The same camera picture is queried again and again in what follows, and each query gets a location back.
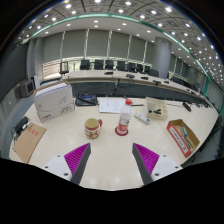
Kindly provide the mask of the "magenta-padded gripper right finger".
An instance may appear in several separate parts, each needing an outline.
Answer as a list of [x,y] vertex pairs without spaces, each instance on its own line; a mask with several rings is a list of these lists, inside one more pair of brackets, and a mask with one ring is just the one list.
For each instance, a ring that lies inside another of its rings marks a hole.
[[133,144],[132,154],[136,160],[144,185],[152,183],[182,169],[182,167],[173,161],[168,155],[158,155],[137,143]]

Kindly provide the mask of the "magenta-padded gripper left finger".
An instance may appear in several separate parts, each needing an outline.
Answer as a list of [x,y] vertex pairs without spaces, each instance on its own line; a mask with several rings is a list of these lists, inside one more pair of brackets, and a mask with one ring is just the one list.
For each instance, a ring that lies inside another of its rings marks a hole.
[[56,155],[43,170],[79,185],[90,154],[91,145],[81,145],[65,155]]

